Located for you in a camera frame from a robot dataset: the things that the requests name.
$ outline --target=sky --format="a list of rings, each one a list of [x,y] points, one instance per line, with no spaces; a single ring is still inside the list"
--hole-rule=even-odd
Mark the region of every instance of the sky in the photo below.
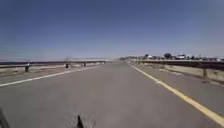
[[[224,58],[223,0],[1,0],[0,61]]]

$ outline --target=road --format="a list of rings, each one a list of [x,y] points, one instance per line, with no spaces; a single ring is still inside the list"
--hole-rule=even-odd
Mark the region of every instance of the road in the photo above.
[[[224,88],[191,76],[136,66],[210,110],[224,114]],[[96,128],[221,128],[217,122],[126,63],[0,88],[11,128],[72,128],[81,114]]]

